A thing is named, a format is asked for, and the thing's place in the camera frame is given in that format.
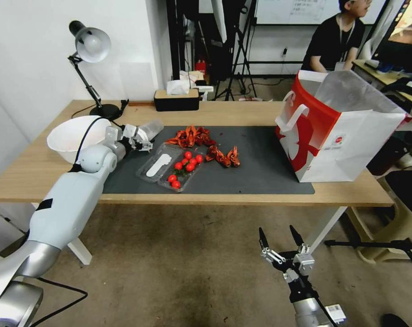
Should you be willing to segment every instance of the crayfish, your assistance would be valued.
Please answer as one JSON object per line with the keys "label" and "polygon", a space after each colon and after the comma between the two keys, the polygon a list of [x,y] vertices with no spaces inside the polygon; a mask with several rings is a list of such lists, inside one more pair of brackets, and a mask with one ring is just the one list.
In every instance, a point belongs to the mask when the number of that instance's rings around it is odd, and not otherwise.
{"label": "crayfish", "polygon": [[205,160],[212,161],[213,159],[221,163],[224,167],[230,167],[231,165],[233,167],[239,167],[241,164],[238,159],[238,148],[236,146],[229,151],[227,156],[225,156],[215,145],[210,146],[207,150]]}
{"label": "crayfish", "polygon": [[210,131],[204,127],[196,129],[195,126],[187,126],[185,130],[177,132],[176,137],[165,141],[170,144],[177,144],[182,148],[192,148],[194,144],[211,146],[216,142],[209,136]]}

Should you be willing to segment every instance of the tissue box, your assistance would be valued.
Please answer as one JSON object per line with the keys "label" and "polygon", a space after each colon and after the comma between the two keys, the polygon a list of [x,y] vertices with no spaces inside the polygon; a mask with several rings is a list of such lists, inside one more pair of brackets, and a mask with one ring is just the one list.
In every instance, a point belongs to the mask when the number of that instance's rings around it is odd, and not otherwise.
{"label": "tissue box", "polygon": [[156,111],[198,110],[199,95],[197,89],[190,89],[188,94],[172,95],[159,89],[154,96]]}

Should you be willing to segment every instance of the gray mat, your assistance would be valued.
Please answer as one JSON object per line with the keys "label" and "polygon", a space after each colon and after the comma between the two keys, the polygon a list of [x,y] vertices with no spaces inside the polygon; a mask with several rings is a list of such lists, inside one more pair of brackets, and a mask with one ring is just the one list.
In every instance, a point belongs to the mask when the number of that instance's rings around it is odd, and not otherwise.
{"label": "gray mat", "polygon": [[[176,135],[182,126],[166,126],[156,137],[157,149],[165,140]],[[241,166],[224,168],[218,162],[204,163],[183,193],[191,194],[313,194],[311,183],[299,183],[292,167],[274,134],[273,126],[212,126],[211,137],[224,153],[238,146]],[[207,152],[206,146],[194,149]],[[105,182],[103,193],[174,193],[172,190],[148,183],[135,172],[154,155],[154,150],[130,153],[119,163]]]}

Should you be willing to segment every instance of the plastic bowl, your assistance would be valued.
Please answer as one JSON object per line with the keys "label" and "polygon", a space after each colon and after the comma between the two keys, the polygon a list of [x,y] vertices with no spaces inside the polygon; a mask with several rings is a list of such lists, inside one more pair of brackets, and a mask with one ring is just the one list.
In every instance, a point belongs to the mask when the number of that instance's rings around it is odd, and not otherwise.
{"label": "plastic bowl", "polygon": [[[47,146],[59,153],[65,161],[73,164],[80,141],[90,124],[99,116],[82,116],[67,120],[55,127],[47,137]],[[85,138],[82,149],[102,142],[105,139],[106,127],[111,123],[100,119],[94,123]]]}

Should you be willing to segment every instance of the black lamp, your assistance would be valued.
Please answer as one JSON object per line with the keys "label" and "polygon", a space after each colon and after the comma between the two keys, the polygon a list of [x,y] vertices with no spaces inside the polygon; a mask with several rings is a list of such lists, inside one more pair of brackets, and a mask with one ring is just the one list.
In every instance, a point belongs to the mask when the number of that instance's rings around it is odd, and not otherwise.
{"label": "black lamp", "polygon": [[85,25],[78,20],[73,20],[69,25],[69,29],[74,35],[74,43],[76,46],[76,52],[69,56],[69,60],[85,84],[87,91],[96,102],[96,107],[91,109],[89,114],[99,115],[109,120],[117,119],[123,114],[127,101],[122,100],[121,110],[114,104],[102,104],[100,95],[98,95],[94,87],[88,84],[78,66],[82,60],[96,63],[105,59],[111,49],[111,39],[108,34],[102,30],[85,27]]}

